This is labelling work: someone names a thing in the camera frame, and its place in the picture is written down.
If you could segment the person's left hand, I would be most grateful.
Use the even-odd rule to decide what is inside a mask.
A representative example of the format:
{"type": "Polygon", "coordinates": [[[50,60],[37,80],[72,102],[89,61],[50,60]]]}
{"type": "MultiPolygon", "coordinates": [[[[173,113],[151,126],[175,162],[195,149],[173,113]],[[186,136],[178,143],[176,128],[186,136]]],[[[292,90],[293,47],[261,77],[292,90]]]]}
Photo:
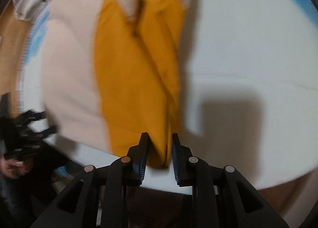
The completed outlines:
{"type": "Polygon", "coordinates": [[[16,159],[8,159],[1,156],[1,174],[10,179],[27,174],[33,167],[33,160],[17,161],[16,159]]]}

